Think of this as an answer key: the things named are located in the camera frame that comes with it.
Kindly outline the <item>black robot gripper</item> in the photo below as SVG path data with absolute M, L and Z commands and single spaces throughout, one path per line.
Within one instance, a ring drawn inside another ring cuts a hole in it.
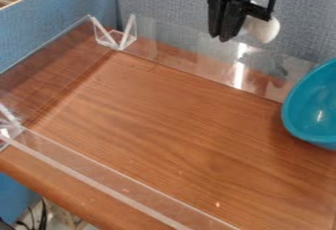
M 277 0 L 268 0 L 265 7 L 252 0 L 207 0 L 209 4 L 209 35 L 227 42 L 237 36 L 247 15 L 263 20 L 272 19 Z

